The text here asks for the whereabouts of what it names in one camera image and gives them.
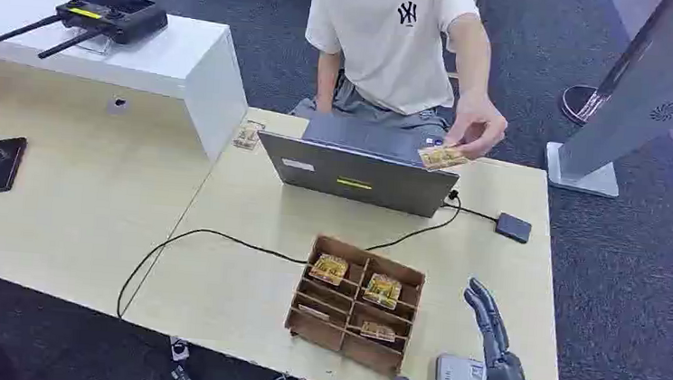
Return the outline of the person's left hand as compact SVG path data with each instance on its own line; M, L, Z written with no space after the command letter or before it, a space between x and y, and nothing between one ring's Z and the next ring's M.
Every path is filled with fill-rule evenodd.
M443 145L470 160L484 157L505 137L507 120L487 93L473 90L460 94L454 123Z

